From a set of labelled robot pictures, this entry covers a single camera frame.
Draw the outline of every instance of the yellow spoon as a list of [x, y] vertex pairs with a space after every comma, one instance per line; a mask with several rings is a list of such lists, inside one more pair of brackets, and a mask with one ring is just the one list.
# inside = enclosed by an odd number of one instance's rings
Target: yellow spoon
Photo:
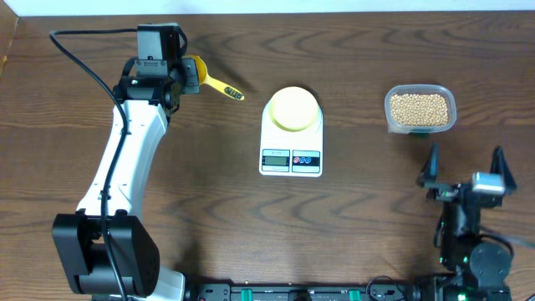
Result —
[[208, 67], [198, 55], [186, 55], [188, 58], [193, 58], [195, 60], [195, 65], [197, 67], [197, 73], [199, 74], [199, 84], [208, 84], [213, 89], [223, 93], [224, 95], [235, 99], [235, 100], [245, 100], [243, 93], [238, 91], [238, 89], [232, 87], [229, 84], [223, 83], [221, 80], [214, 79], [208, 75]]

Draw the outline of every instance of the green connector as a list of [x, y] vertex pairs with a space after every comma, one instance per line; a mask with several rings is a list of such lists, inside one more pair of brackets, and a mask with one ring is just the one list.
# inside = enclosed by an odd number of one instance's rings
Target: green connector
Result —
[[251, 289], [242, 289], [242, 301], [252, 301]]
[[349, 301], [360, 301], [360, 291], [350, 290], [349, 291]]

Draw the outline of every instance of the kitchen scale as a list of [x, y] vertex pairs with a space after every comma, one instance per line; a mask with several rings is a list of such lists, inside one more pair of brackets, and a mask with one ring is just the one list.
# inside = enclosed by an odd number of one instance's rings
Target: kitchen scale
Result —
[[321, 176], [323, 151], [324, 115], [314, 96], [299, 87], [279, 90], [262, 113], [260, 173]]

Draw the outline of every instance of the brown tabletop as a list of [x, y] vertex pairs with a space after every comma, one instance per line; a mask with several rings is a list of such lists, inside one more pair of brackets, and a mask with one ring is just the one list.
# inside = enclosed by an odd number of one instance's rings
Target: brown tabletop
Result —
[[[441, 204], [415, 185], [432, 141], [439, 178], [487, 171], [503, 145], [519, 189], [482, 223], [535, 241], [535, 13], [343, 13], [23, 18], [0, 78], [0, 298], [72, 299], [51, 238], [74, 212], [110, 134], [112, 102], [48, 39], [52, 29], [178, 22], [237, 102], [202, 87], [181, 99], [145, 191], [162, 263], [242, 283], [359, 283], [445, 271]], [[110, 86], [134, 34], [62, 37]], [[258, 172], [261, 115], [278, 89], [313, 89], [324, 112], [318, 179]], [[387, 132], [397, 84], [441, 84], [458, 121], [428, 138]], [[513, 298], [535, 293], [535, 252], [516, 248]]]

